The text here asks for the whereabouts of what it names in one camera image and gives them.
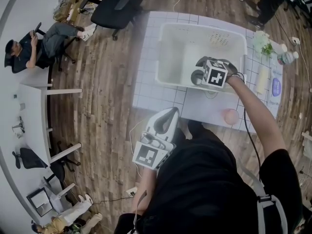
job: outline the person in black shirt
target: person in black shirt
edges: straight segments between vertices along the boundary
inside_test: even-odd
[[[302,214],[302,198],[282,134],[271,112],[240,78],[232,76],[227,82],[244,104],[262,143],[264,190],[281,202],[288,233],[292,233]],[[200,122],[190,121],[189,130],[193,139],[186,140],[176,129],[177,147],[158,175],[144,168],[132,212],[119,217],[115,234],[134,233],[135,213],[139,234],[258,233],[257,196],[237,173],[232,152]],[[265,208],[264,217],[267,234],[282,233],[274,205]]]
[[[10,40],[5,47],[5,52],[14,56],[13,69],[17,73],[26,68],[34,68],[36,66],[37,54],[40,50],[48,58],[51,58],[56,54],[56,51],[67,36],[88,39],[93,32],[94,28],[83,31],[81,27],[56,22],[43,36],[42,40],[38,40],[34,31],[30,31],[19,42]]]

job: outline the gray pants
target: gray pants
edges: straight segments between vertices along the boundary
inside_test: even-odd
[[[63,44],[67,36],[76,37],[77,32],[78,29],[69,24],[60,22],[54,23],[42,39],[44,50],[48,58],[55,56],[57,50]]]

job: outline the wet wipes package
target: wet wipes package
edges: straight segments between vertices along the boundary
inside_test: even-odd
[[[278,70],[271,69],[271,83],[267,102],[268,106],[278,108],[282,95],[282,80],[283,74]]]

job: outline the white plastic basket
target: white plastic basket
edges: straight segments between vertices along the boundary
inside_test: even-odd
[[[203,56],[229,60],[239,72],[243,71],[247,54],[246,38],[235,32],[219,28],[164,23],[160,29],[160,53],[156,80],[173,86],[183,86],[214,92],[234,93],[227,83],[222,89],[195,86],[191,81],[193,71],[202,69],[196,63]]]

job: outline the hand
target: hand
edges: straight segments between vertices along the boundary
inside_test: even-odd
[[[34,34],[34,36],[31,37],[31,46],[35,48],[37,46],[37,42],[38,42],[38,37],[36,34]]]

